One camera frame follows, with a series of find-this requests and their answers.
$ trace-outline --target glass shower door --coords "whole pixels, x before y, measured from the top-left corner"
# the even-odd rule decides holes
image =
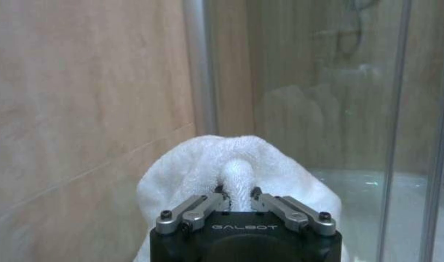
[[[308,168],[341,198],[352,261],[417,261],[442,115],[444,0],[190,2],[208,63],[201,70],[190,52],[205,90],[196,108],[209,104],[200,134],[257,135]],[[194,81],[201,75],[210,81]]]

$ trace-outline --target black screw head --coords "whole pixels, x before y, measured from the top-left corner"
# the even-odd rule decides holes
[[[170,219],[172,218],[172,211],[170,210],[164,210],[161,212],[161,219]]]
[[[188,222],[182,222],[181,223],[181,235],[184,237],[184,240],[186,240],[189,238],[192,230],[193,230],[193,225]]]
[[[262,191],[260,190],[260,187],[254,187],[250,191],[250,197],[257,200],[258,196],[262,194]]]
[[[318,213],[318,220],[321,221],[330,221],[332,220],[332,215],[329,212],[320,212]]]

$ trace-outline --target screw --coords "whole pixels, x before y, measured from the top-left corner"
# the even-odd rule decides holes
[[[260,190],[260,187],[254,187],[250,191],[250,197],[254,199],[254,200],[258,200],[258,195],[262,194],[262,191]]]
[[[298,231],[301,231],[308,225],[308,221],[301,221],[298,225]]]
[[[332,219],[332,215],[330,215],[329,212],[322,211],[322,212],[318,213],[318,220],[330,221],[330,219]]]
[[[182,234],[182,236],[184,236],[184,240],[188,239],[189,234],[190,234],[190,232],[192,232],[192,229],[193,229],[193,225],[189,224],[186,221],[184,221],[184,222],[181,223],[181,234]]]
[[[170,210],[164,210],[161,212],[161,220],[168,220],[172,218],[172,211]]]

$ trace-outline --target tiled wall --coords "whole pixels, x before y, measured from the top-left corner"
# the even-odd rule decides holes
[[[0,261],[130,261],[194,135],[181,1],[0,0]]]

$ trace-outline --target white towel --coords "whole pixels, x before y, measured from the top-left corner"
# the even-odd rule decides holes
[[[134,262],[149,261],[149,231],[161,210],[222,184],[232,211],[250,211],[249,193],[289,195],[316,211],[328,211],[340,225],[338,196],[268,142],[256,136],[201,136],[174,147],[150,166],[137,185],[137,201],[148,234]],[[342,262],[348,261],[342,246]]]

